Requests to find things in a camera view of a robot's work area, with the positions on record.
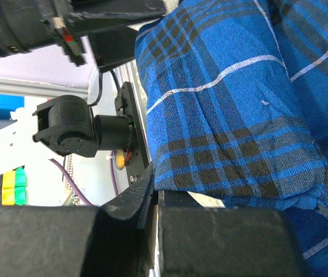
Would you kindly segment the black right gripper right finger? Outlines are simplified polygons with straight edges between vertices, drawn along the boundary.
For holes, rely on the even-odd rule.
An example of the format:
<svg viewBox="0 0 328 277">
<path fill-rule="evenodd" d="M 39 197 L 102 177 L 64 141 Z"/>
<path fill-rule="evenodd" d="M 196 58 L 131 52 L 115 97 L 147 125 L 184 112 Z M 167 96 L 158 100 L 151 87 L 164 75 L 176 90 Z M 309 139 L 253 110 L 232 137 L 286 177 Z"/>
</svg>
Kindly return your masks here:
<svg viewBox="0 0 328 277">
<path fill-rule="evenodd" d="M 168 190 L 158 204 L 162 276 L 311 276 L 280 211 L 202 207 L 189 193 Z"/>
</svg>

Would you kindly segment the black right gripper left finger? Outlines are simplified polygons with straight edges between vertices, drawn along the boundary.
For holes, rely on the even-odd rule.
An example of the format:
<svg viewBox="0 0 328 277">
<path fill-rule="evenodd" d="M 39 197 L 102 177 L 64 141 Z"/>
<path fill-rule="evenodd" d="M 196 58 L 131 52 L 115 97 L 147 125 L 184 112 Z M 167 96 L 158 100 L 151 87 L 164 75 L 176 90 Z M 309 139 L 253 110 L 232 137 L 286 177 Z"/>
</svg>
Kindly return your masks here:
<svg viewBox="0 0 328 277">
<path fill-rule="evenodd" d="M 0 206 L 0 276 L 149 276 L 153 177 L 100 207 Z"/>
</svg>

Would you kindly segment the blue plaid long sleeve shirt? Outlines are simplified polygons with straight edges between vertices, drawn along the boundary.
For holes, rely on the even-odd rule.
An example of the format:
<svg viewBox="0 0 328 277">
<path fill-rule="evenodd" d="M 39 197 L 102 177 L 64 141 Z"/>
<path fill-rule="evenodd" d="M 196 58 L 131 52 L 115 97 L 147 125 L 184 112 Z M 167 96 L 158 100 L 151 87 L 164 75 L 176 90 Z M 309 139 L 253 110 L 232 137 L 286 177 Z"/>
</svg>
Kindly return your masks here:
<svg viewBox="0 0 328 277">
<path fill-rule="evenodd" d="M 328 1 L 182 1 L 135 58 L 155 188 L 281 210 L 328 276 Z"/>
</svg>

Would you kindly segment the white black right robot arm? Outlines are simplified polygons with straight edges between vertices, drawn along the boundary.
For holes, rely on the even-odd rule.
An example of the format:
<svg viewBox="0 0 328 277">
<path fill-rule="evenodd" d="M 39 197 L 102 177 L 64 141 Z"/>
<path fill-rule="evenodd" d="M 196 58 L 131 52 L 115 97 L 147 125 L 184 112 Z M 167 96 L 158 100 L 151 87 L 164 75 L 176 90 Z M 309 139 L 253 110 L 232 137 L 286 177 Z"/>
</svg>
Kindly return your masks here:
<svg viewBox="0 0 328 277">
<path fill-rule="evenodd" d="M 101 72 L 133 58 L 131 25 L 171 12 L 177 1 L 0 1 L 0 57 L 57 44 L 83 65 L 92 39 Z M 282 213 L 204 208 L 186 192 L 154 190 L 133 97 L 118 116 L 93 115 L 78 96 L 33 113 L 37 129 L 17 137 L 42 151 L 92 158 L 99 150 L 138 152 L 139 177 L 101 207 L 0 205 L 0 276 L 149 276 L 160 250 L 162 276 L 310 276 Z"/>
</svg>

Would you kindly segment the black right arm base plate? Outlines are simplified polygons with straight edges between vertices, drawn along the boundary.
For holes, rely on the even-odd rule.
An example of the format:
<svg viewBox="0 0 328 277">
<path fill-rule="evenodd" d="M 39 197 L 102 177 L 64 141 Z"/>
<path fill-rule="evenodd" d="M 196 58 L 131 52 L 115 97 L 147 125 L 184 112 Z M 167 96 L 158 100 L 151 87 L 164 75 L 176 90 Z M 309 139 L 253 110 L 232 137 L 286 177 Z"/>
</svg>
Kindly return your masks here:
<svg viewBox="0 0 328 277">
<path fill-rule="evenodd" d="M 125 170 L 128 185 L 131 186 L 139 179 L 150 163 L 144 138 L 144 125 L 140 119 L 132 83 L 127 81 L 123 83 L 114 104 L 117 115 L 128 121 L 130 133 L 128 146 L 124 150 L 128 156 L 125 159 Z"/>
</svg>

